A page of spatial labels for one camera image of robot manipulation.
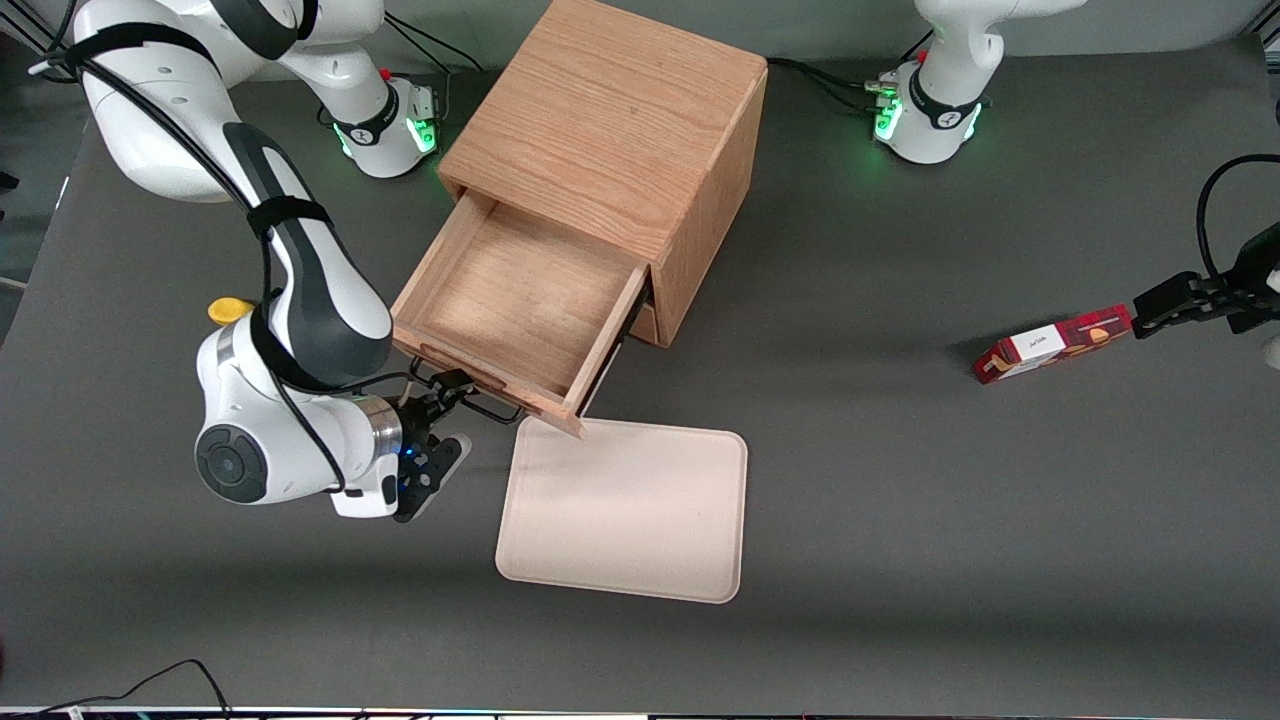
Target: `robotic arm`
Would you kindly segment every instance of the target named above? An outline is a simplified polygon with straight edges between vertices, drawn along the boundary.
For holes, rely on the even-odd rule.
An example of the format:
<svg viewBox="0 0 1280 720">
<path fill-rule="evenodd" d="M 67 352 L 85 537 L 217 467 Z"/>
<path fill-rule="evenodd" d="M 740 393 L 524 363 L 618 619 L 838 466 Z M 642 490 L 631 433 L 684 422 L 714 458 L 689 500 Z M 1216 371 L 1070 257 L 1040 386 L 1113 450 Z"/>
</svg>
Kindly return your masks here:
<svg viewBox="0 0 1280 720">
<path fill-rule="evenodd" d="M 887 97 L 874 138 L 913 163 L 950 159 L 973 136 L 982 92 L 1005 58 L 1005 38 L 995 26 L 1055 15 L 1087 1 L 915 0 L 920 17 L 933 26 L 933 45 L 923 63 L 910 59 L 881 74 Z"/>
<path fill-rule="evenodd" d="M 175 200 L 236 200 L 266 243 L 268 273 L 268 246 L 285 269 L 278 293 L 268 300 L 271 288 L 264 288 L 261 305 L 197 354 L 205 421 L 195 455 L 205 483 L 237 503 L 328 492 L 339 515 L 407 521 L 470 450 L 465 437 L 430 434 L 472 391 L 470 378 L 435 375 L 426 396 L 394 406 L 338 397 L 387 361 L 390 315 L 288 155 L 243 123 L 227 95 L 276 60 L 320 96 L 364 172 L 412 169 L 429 150 L 421 133 L 431 96 L 384 79 L 358 46 L 330 46 L 375 29 L 380 0 L 332 5 L 90 0 L 76 15 L 65 64 L 84 70 L 95 119 L 131 179 Z M 143 111 L 147 105 L 177 129 Z"/>
</svg>

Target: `wooden drawer cabinet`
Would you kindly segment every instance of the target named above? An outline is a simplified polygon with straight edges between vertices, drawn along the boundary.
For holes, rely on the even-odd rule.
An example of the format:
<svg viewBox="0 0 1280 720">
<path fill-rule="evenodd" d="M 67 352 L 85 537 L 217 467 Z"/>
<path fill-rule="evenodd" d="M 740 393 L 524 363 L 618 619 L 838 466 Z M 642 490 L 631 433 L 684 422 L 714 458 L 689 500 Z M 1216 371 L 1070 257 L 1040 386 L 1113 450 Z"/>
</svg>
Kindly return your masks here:
<svg viewBox="0 0 1280 720">
<path fill-rule="evenodd" d="M 758 55 L 554 0 L 440 161 L 458 205 L 397 345 L 581 434 L 618 333 L 675 340 L 746 195 L 764 81 Z"/>
</svg>

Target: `open drawer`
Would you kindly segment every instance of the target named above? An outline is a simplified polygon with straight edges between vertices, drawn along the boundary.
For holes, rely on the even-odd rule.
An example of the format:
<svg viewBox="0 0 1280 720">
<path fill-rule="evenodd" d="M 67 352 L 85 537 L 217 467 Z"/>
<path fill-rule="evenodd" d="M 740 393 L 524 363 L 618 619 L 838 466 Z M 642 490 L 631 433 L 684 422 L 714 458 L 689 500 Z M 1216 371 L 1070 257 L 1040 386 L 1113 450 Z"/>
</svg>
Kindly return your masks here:
<svg viewBox="0 0 1280 720">
<path fill-rule="evenodd" d="M 467 191 L 392 306 L 396 345 L 582 437 L 577 414 L 646 273 L 608 243 Z"/>
</svg>

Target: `floor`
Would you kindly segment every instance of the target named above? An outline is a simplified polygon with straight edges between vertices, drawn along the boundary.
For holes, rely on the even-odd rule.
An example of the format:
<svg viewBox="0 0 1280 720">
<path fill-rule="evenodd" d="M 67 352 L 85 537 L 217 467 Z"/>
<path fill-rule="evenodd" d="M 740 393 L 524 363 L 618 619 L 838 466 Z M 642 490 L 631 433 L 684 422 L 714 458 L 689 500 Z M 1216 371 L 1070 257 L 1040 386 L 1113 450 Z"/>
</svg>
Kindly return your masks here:
<svg viewBox="0 0 1280 720">
<path fill-rule="evenodd" d="M 0 170 L 19 179 L 0 196 L 0 277 L 27 282 L 79 150 L 88 108 L 79 87 L 27 76 L 32 54 L 0 35 Z M 0 283 L 0 345 L 22 292 Z"/>
</svg>

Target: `gray tabletop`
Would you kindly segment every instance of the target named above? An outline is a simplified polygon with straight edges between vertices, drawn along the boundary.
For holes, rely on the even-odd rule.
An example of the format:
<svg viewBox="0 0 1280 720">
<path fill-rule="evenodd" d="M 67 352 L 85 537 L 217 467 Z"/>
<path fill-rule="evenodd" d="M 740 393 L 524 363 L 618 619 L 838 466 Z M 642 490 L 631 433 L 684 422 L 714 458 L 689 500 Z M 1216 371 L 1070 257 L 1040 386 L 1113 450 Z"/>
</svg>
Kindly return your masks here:
<svg viewBox="0 0 1280 720">
<path fill-rule="evenodd" d="M 452 133 L 485 85 L 456 82 Z M 451 210 L 434 173 L 362 177 L 301 85 L 233 95 L 394 299 Z M 774 70 L 680 338 L 609 373 L 591 415 L 750 446 L 724 606 L 502 579 L 513 430 L 468 413 L 445 428 L 475 439 L 466 471 L 408 527 L 212 497 L 193 357 L 205 305 L 256 292 L 257 250 L 230 206 L 127 182 L 91 129 L 0 351 L 0 701 L 197 656 L 238 705 L 1276 716 L 1266 331 L 1183 327 L 989 387 L 966 369 L 975 338 L 1197 266 L 1204 177 L 1280 145 L 1257 41 L 1014 59 L 991 95 L 972 145 L 920 168 Z M 1277 190 L 1270 168 L 1222 183 L 1224 261 Z"/>
</svg>

